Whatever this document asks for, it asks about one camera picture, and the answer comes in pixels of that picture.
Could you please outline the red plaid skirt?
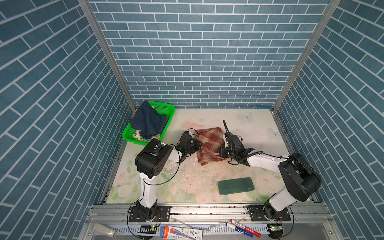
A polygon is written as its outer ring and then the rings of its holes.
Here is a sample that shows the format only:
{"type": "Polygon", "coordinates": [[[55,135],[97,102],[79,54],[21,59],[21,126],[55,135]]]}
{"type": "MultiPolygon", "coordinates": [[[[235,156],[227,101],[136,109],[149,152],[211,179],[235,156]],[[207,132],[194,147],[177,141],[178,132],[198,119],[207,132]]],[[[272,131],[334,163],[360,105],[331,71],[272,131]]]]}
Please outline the red plaid skirt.
{"type": "Polygon", "coordinates": [[[198,162],[202,166],[226,160],[226,158],[221,158],[219,154],[219,149],[225,145],[224,132],[220,127],[200,129],[197,130],[197,133],[197,140],[203,143],[197,152],[198,162]]]}

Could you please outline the dark navy skirt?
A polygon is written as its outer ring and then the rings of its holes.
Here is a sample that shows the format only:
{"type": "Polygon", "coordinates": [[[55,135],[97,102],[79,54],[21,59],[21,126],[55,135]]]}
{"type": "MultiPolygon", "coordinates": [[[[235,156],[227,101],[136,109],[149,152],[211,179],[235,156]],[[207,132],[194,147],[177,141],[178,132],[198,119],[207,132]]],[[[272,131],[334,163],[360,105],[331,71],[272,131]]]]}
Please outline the dark navy skirt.
{"type": "Polygon", "coordinates": [[[141,131],[144,138],[149,139],[162,134],[168,121],[167,115],[159,114],[148,101],[145,101],[130,120],[130,124],[133,129],[141,131]]]}

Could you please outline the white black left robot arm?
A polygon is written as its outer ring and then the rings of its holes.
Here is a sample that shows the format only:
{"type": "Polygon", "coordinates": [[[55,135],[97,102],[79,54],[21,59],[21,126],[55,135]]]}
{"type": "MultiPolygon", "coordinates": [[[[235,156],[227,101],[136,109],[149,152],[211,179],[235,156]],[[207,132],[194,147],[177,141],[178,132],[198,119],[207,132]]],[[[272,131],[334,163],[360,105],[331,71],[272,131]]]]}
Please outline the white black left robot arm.
{"type": "Polygon", "coordinates": [[[165,144],[160,140],[151,140],[137,155],[135,165],[140,176],[139,207],[150,210],[157,206],[157,176],[161,174],[167,162],[180,165],[186,158],[198,152],[203,143],[196,134],[185,131],[176,145],[165,144]]]}

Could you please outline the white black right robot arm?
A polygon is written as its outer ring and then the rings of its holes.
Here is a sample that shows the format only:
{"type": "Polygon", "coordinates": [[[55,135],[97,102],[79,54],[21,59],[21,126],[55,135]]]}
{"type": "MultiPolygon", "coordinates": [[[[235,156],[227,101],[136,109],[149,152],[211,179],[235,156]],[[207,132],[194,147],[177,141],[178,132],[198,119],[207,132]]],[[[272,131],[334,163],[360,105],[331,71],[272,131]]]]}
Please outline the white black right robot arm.
{"type": "Polygon", "coordinates": [[[270,197],[264,212],[278,214],[296,202],[306,201],[322,184],[322,178],[298,153],[273,156],[263,151],[245,148],[239,136],[224,134],[225,145],[219,148],[221,158],[231,158],[240,165],[263,168],[281,175],[284,187],[270,197]]]}

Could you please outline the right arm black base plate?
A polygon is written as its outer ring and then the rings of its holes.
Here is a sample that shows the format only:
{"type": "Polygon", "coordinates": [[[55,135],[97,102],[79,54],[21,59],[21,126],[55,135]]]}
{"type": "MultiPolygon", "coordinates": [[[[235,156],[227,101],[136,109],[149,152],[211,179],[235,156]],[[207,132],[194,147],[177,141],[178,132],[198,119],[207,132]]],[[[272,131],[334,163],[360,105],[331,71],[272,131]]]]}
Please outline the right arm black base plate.
{"type": "Polygon", "coordinates": [[[291,221],[291,216],[287,208],[283,211],[275,211],[272,207],[265,205],[249,205],[246,207],[252,222],[262,221],[291,221]]]}

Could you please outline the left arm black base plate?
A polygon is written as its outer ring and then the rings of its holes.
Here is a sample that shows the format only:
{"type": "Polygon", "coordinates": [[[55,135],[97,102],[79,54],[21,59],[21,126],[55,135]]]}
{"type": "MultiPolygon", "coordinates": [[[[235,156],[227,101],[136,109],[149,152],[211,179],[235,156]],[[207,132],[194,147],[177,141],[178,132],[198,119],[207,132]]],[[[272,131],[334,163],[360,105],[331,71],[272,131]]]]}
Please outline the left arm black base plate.
{"type": "Polygon", "coordinates": [[[129,222],[144,223],[153,222],[155,220],[158,220],[158,222],[169,222],[170,215],[170,206],[156,206],[151,208],[133,206],[130,209],[129,222]]]}

